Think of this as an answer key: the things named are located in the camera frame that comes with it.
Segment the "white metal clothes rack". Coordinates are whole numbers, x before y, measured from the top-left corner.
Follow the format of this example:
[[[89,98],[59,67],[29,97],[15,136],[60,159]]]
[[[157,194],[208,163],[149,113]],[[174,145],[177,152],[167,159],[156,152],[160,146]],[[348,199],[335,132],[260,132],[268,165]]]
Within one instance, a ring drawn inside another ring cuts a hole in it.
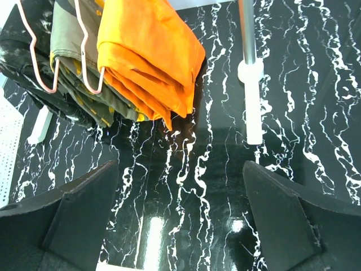
[[[237,76],[244,84],[246,141],[249,145],[260,145],[263,142],[263,133],[259,81],[263,78],[264,75],[264,64],[262,59],[256,57],[253,3],[253,1],[238,1],[244,59],[238,65]],[[50,89],[44,84],[40,77],[35,53],[37,37],[26,19],[21,2],[17,1],[16,4],[19,9],[21,20],[32,38],[32,41],[29,45],[29,50],[32,57],[32,63],[37,82],[40,84],[43,90],[53,94],[57,90],[60,62],[58,60],[56,61],[53,86]]]

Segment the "black white splatter trousers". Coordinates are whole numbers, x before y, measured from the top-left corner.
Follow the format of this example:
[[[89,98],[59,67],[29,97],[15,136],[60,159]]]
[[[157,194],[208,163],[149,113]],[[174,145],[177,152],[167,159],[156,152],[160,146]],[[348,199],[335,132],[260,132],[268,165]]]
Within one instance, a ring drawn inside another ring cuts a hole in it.
[[[36,59],[42,81],[50,88],[54,73],[50,68],[50,37],[54,1],[22,1],[26,19],[37,37]],[[67,89],[58,83],[56,93],[43,90],[37,82],[29,45],[32,38],[26,30],[17,6],[11,10],[1,31],[1,72],[25,89],[38,107],[49,110],[66,121],[90,128],[94,120],[76,103]]]

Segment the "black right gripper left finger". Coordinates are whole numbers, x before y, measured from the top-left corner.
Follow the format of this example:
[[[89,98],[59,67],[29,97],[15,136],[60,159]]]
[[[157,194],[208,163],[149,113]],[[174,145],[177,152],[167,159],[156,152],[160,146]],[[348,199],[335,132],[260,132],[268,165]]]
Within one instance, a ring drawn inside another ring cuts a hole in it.
[[[95,270],[118,176],[109,161],[1,208],[1,270]]]

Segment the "white plastic laundry basket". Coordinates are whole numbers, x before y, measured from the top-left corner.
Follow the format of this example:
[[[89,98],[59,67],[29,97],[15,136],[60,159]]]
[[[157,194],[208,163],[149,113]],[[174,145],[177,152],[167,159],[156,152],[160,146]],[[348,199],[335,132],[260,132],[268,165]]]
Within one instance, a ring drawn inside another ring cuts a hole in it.
[[[1,85],[1,208],[8,205],[24,116],[6,98]]]

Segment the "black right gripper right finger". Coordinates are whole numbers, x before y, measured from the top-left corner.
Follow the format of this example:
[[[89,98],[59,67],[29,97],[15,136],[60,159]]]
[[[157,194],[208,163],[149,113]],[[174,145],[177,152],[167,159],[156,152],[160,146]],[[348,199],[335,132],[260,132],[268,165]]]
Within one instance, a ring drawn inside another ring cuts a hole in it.
[[[253,161],[243,180],[269,270],[360,270],[360,206]]]

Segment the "camouflage yellow olive trousers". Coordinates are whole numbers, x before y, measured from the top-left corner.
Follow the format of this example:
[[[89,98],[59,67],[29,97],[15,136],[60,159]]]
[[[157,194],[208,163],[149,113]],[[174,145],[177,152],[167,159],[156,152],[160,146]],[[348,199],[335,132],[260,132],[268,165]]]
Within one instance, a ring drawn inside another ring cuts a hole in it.
[[[112,86],[100,82],[96,41],[103,1],[55,1],[50,39],[51,66],[59,65],[58,82],[100,126],[114,115],[142,122],[148,117]]]

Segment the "orange trousers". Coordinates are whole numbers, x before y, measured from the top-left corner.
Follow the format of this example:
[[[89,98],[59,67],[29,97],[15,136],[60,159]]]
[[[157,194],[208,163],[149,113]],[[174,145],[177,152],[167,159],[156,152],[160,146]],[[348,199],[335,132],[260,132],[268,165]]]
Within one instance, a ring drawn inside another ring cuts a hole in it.
[[[98,69],[140,120],[186,117],[205,49],[168,1],[106,1],[98,31]]]

